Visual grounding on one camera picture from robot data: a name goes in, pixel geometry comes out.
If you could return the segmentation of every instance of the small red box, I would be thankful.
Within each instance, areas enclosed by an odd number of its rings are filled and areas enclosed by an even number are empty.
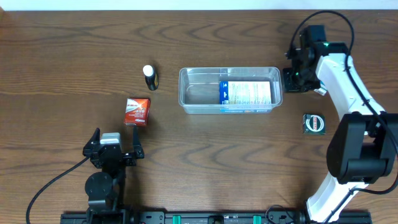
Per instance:
[[[149,99],[127,99],[124,124],[146,126],[148,120],[149,106]]]

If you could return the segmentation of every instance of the green box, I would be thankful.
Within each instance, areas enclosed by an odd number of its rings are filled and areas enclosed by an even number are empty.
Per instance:
[[[317,114],[303,115],[303,132],[304,134],[325,134],[325,117]]]

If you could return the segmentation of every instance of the white wall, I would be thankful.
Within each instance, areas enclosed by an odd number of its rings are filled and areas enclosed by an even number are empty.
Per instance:
[[[398,9],[398,0],[0,0],[6,11]]]

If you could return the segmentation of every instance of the plastic bin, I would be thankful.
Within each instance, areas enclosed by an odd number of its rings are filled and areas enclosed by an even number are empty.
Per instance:
[[[269,81],[271,104],[221,105],[221,81]],[[178,81],[178,101],[188,114],[270,113],[282,104],[280,72],[275,67],[183,68]]]

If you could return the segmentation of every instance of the wooden surface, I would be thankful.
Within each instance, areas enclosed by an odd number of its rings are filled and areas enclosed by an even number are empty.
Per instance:
[[[120,132],[126,98],[151,98],[141,129],[146,158],[128,168],[126,203],[182,210],[302,207],[327,173],[325,153],[338,125],[329,96],[284,94],[271,114],[187,115],[178,104],[183,67],[290,65],[284,57],[296,26],[311,11],[5,12],[0,23],[0,223],[23,223],[28,203],[49,180],[83,159],[96,127]],[[398,112],[396,11],[345,11],[356,29],[356,69],[373,97]],[[329,40],[349,41],[333,15]],[[159,67],[148,90],[142,67]],[[304,112],[326,117],[325,136],[302,134]],[[59,223],[85,211],[90,162],[49,187],[32,223]],[[396,168],[370,189],[390,186]],[[359,193],[348,208],[369,209],[375,223],[398,220],[398,190]]]

